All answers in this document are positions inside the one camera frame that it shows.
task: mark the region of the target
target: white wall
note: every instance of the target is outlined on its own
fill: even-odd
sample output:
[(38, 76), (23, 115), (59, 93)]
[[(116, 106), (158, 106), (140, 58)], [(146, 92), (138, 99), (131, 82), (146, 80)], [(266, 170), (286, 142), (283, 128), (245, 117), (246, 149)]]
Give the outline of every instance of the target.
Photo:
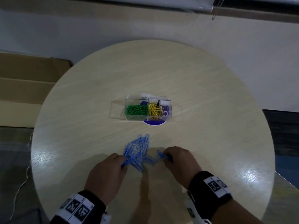
[(0, 0), (0, 50), (69, 59), (134, 39), (221, 58), (263, 109), (299, 112), (299, 25), (70, 0)]

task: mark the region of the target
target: round table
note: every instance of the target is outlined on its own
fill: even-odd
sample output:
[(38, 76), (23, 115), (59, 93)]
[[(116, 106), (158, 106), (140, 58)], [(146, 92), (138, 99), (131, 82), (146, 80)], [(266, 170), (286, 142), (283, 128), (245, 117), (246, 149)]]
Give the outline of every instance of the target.
[[(125, 121), (127, 95), (172, 100), (159, 126)], [(73, 66), (46, 98), (33, 134), (32, 172), (52, 218), (83, 189), (91, 168), (149, 134), (149, 154), (180, 146), (220, 177), (234, 199), (258, 218), (269, 202), (275, 160), (262, 110), (246, 86), (213, 55), (169, 41), (139, 40), (101, 49)], [(108, 206), (111, 223), (191, 223), (186, 191), (163, 162), (141, 173), (130, 166)]]

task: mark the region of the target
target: floor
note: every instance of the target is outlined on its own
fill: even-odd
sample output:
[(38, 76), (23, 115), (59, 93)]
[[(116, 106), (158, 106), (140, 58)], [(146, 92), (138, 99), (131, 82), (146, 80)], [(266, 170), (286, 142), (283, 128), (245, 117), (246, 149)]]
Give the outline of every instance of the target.
[[(294, 186), (299, 186), (299, 137), (296, 137), (299, 113), (264, 110), (264, 114), (274, 141), (276, 171), (281, 175), (275, 173), (272, 196), (262, 221), (265, 224), (297, 223), (299, 190)], [(18, 194), (15, 214), (9, 222), (14, 195), (26, 179), (30, 162), (27, 145), (32, 132), (32, 128), (0, 127), (0, 224), (49, 223), (39, 203), (30, 169), (28, 181)]]

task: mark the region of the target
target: hanging cord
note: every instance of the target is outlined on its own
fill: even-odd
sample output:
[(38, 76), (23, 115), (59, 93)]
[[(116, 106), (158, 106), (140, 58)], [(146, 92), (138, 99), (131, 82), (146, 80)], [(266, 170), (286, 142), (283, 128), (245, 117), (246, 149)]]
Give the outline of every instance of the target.
[(215, 19), (215, 17), (216, 17), (216, 15), (218, 14), (219, 9), (220, 9), (220, 7), (222, 6), (223, 2), (224, 2), (224, 0), (219, 0), (218, 5), (217, 5), (217, 9), (216, 9), (214, 15), (212, 16), (212, 20)]
[[(30, 145), (30, 142), (32, 141), (32, 135), (33, 135), (33, 133), (30, 135), (30, 140), (29, 140), (29, 142), (27, 144), (27, 148), (28, 148), (29, 151), (31, 151), (31, 149), (29, 148), (29, 145)], [(20, 189), (23, 187), (23, 185), (26, 184), (26, 182), (28, 180), (28, 170), (29, 170), (30, 166), (31, 166), (31, 157), (30, 157), (29, 165), (28, 165), (28, 167), (26, 169), (26, 180), (19, 186), (18, 191), (15, 194), (15, 198), (13, 199), (13, 213), (11, 214), (11, 217), (9, 218), (9, 220), (11, 220), (13, 218), (13, 215), (15, 214), (17, 195), (18, 195)]]

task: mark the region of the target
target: white cable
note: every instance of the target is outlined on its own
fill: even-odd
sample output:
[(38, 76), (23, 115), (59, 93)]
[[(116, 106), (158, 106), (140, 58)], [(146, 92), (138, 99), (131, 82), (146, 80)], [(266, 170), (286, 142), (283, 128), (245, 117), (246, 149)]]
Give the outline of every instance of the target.
[[(32, 135), (33, 135), (33, 133), (30, 135), (30, 140), (29, 140), (29, 142), (28, 142), (28, 144), (27, 144), (27, 148), (29, 149), (29, 151), (31, 151), (31, 149), (29, 148), (29, 144), (30, 144), (30, 142), (31, 142), (31, 140), (32, 140)], [(15, 194), (15, 198), (13, 199), (13, 213), (11, 214), (11, 217), (9, 218), (9, 220), (11, 220), (11, 219), (13, 218), (13, 215), (15, 214), (17, 195), (18, 195), (20, 189), (23, 187), (23, 185), (26, 184), (26, 182), (27, 182), (27, 180), (28, 180), (28, 170), (29, 170), (30, 166), (31, 166), (31, 158), (30, 158), (29, 165), (28, 165), (28, 167), (27, 167), (27, 169), (26, 169), (26, 180), (19, 186), (18, 191), (17, 191), (17, 193)]]

